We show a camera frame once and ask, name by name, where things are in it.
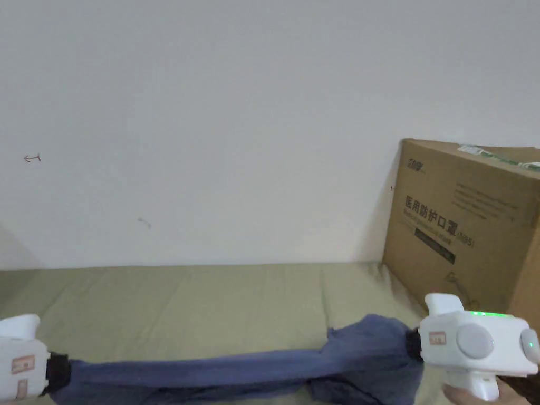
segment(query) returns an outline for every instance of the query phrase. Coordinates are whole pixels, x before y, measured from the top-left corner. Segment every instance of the red sticker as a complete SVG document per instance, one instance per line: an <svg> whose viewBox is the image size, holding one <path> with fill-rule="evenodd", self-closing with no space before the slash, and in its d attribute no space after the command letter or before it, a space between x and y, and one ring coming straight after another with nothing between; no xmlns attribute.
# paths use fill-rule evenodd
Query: red sticker
<svg viewBox="0 0 540 405"><path fill-rule="evenodd" d="M19 374L24 373L30 370L34 370L36 366L36 357L35 356L24 356L17 359L13 359L11 362L11 373Z"/></svg>
<svg viewBox="0 0 540 405"><path fill-rule="evenodd" d="M429 332L430 345L446 345L446 333L444 332Z"/></svg>
<svg viewBox="0 0 540 405"><path fill-rule="evenodd" d="M28 395L28 379L19 380L17 383L17 397L16 400L23 400Z"/></svg>

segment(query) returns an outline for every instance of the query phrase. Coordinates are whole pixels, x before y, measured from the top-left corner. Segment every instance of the blue fabric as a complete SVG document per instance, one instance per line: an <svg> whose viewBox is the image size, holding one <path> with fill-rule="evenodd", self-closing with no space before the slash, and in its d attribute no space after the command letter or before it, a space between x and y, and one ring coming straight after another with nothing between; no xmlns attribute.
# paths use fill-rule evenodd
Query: blue fabric
<svg viewBox="0 0 540 405"><path fill-rule="evenodd" d="M72 362L58 405L162 405L237 401L295 392L340 404L412 405L423 364L405 348L407 326L368 315L330 329L320 350L284 350L207 360Z"/></svg>

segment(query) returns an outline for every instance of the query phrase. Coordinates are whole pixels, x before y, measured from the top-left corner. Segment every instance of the round gray button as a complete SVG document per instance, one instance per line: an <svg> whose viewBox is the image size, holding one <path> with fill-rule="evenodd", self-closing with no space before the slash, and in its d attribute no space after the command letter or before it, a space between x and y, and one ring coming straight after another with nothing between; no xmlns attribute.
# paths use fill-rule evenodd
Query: round gray button
<svg viewBox="0 0 540 405"><path fill-rule="evenodd" d="M483 359L493 351L493 338L486 328L475 323L460 327L456 341L460 350L472 359Z"/></svg>

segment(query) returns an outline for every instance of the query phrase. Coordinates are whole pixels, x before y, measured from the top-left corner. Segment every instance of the box label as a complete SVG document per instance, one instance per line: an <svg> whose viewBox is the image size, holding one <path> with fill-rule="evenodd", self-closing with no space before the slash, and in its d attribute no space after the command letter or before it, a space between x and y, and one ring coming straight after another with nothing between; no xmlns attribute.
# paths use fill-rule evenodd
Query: box label
<svg viewBox="0 0 540 405"><path fill-rule="evenodd" d="M448 260L450 263L454 264L456 262L456 255L454 253L446 249L435 239L430 238L420 229L416 228L416 230L414 231L414 236L416 236L418 239L428 245L431 249L433 249L436 253Z"/></svg>
<svg viewBox="0 0 540 405"><path fill-rule="evenodd" d="M36 357L35 356L24 356L18 357L11 361L11 373L19 374L24 373L30 370L34 370L36 366Z"/></svg>
<svg viewBox="0 0 540 405"><path fill-rule="evenodd" d="M429 344L435 346L446 345L446 333L444 332L429 332Z"/></svg>

